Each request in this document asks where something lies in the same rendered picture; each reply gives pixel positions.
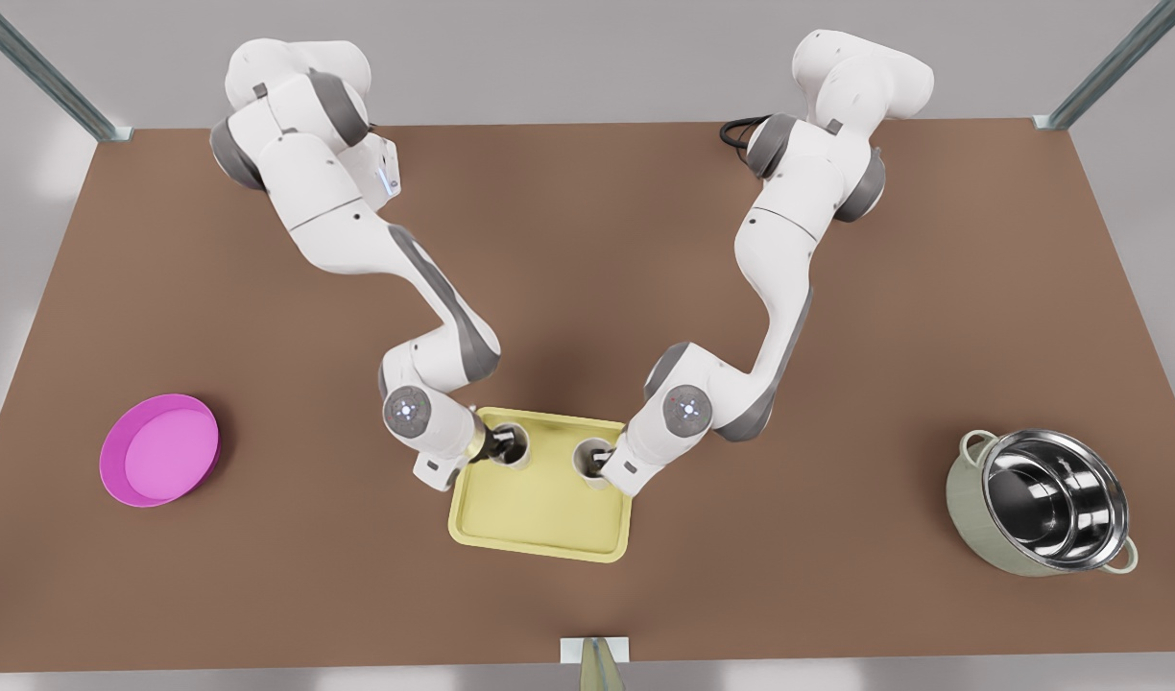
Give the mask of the white IKEA cup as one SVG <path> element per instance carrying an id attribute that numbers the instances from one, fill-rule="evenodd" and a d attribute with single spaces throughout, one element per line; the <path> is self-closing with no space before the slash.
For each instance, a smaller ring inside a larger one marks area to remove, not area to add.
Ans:
<path id="1" fill-rule="evenodd" d="M 612 443 L 600 440 L 600 438 L 588 438 L 583 440 L 575 447 L 573 452 L 571 452 L 571 464 L 575 468 L 575 472 L 588 485 L 595 490 L 604 490 L 611 487 L 607 478 L 588 478 L 588 452 L 595 449 L 612 449 Z"/>
<path id="2" fill-rule="evenodd" d="M 529 464 L 529 432 L 521 424 L 508 423 L 494 427 L 490 431 L 490 449 L 488 458 L 499 467 L 522 469 Z"/>

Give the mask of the yellow rectangular tray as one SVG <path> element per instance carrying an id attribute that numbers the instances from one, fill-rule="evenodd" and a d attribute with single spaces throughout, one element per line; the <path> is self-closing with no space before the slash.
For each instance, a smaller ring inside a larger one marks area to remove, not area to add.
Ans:
<path id="1" fill-rule="evenodd" d="M 622 559 L 630 539 L 632 499 L 575 467 L 579 449 L 613 447 L 622 423 L 486 407 L 488 427 L 521 427 L 525 463 L 469 465 L 454 487 L 446 528 L 459 545 L 495 548 L 553 559 Z"/>

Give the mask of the pink round bowl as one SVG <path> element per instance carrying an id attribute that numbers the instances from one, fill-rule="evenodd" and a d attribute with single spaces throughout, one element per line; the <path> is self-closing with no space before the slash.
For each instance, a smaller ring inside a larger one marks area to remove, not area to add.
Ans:
<path id="1" fill-rule="evenodd" d="M 219 420 L 182 393 L 153 396 L 123 412 L 102 441 L 102 487 L 125 506 L 163 506 L 196 489 L 219 463 Z"/>

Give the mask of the silver frame post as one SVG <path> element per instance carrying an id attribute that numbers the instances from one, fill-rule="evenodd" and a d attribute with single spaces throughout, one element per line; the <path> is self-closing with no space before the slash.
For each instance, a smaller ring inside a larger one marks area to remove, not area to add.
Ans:
<path id="1" fill-rule="evenodd" d="M 130 127 L 113 125 L 0 12 L 0 53 L 99 143 L 128 143 Z"/>
<path id="2" fill-rule="evenodd" d="M 1035 130 L 1070 130 L 1092 106 L 1112 90 L 1144 54 L 1175 28 L 1175 0 L 1159 0 L 1121 42 L 1047 114 L 1034 115 Z"/>
<path id="3" fill-rule="evenodd" d="M 630 663 L 627 637 L 563 637 L 560 664 L 579 667 L 579 691 L 626 691 L 619 664 Z"/>

